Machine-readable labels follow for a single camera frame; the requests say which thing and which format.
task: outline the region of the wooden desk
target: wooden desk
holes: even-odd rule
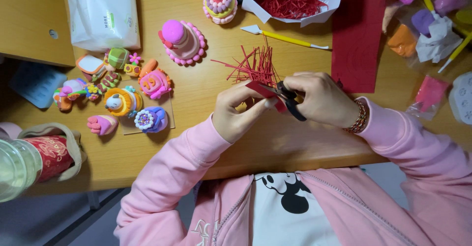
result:
[[[86,119],[92,115],[107,114],[103,102],[75,103],[70,113],[60,112],[56,106],[46,111],[8,90],[4,85],[0,99],[3,110],[1,121],[19,124],[22,128],[32,125],[60,122],[82,133],[82,145],[88,160],[79,175],[62,183],[37,184],[29,194],[53,194],[90,191],[131,186],[146,162],[171,138],[185,129],[204,121],[214,109],[216,95],[231,87],[226,76],[231,71],[210,59],[232,62],[241,58],[240,45],[246,48],[262,46],[262,36],[255,36],[239,29],[258,24],[261,29],[276,31],[292,38],[303,39],[321,46],[331,45],[331,20],[324,24],[285,24],[270,20],[262,24],[253,15],[238,10],[235,19],[226,25],[216,25],[206,19],[202,0],[137,0],[139,28],[142,36],[141,53],[144,60],[155,58],[159,67],[174,81],[172,104],[176,128],[157,134],[122,135],[121,127],[110,136],[97,137],[90,133]],[[179,66],[166,55],[158,31],[169,19],[191,21],[208,40],[203,60],[195,66]],[[406,110],[414,99],[424,75],[408,68],[403,58],[385,47],[382,39],[379,52],[380,64],[374,94],[365,96],[383,107]],[[274,48],[273,62],[281,76],[297,71],[330,73],[331,52],[295,46],[268,38]],[[76,56],[83,50],[76,49]],[[464,50],[447,68],[441,78],[452,82],[458,75],[470,70],[472,56]],[[439,66],[426,70],[437,71]],[[78,69],[68,72],[69,78],[81,77]],[[465,149],[472,150],[472,130],[454,119],[448,104],[442,106],[431,122],[423,122],[438,134],[449,134]],[[235,177],[260,171],[294,171],[296,169],[333,168],[353,166],[386,159],[374,154],[359,137],[339,129],[316,123],[300,123],[294,119],[269,112],[236,144],[230,147],[220,160],[209,169],[205,179]]]

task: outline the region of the red cardstock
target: red cardstock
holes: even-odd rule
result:
[[[333,14],[331,77],[346,93],[373,93],[385,0],[341,0]]]
[[[267,86],[259,81],[251,81],[248,84],[246,84],[246,86],[258,92],[264,98],[278,98],[277,104],[275,104],[275,108],[280,113],[283,113],[287,110],[285,103],[282,102],[282,100],[279,98],[279,96],[277,95],[277,92],[275,91],[275,88]]]

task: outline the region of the plastic bag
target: plastic bag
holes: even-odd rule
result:
[[[448,86],[448,82],[426,75],[414,103],[406,109],[406,112],[431,121],[439,109]]]
[[[68,0],[68,4],[74,46],[100,52],[141,47],[136,0]]]

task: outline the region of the white paper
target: white paper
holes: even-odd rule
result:
[[[300,27],[304,27],[311,23],[324,23],[331,14],[339,7],[341,0],[322,0],[327,6],[321,8],[321,12],[301,19],[287,19],[277,18],[271,16],[262,7],[260,7],[254,0],[243,0],[242,8],[246,11],[253,12],[264,24],[272,17],[285,23],[301,23]]]
[[[136,0],[68,0],[74,46],[91,51],[139,49]]]
[[[446,58],[461,44],[462,38],[452,32],[452,21],[447,18],[438,18],[429,25],[431,38],[421,34],[416,44],[416,52],[420,62],[432,60],[438,63]]]

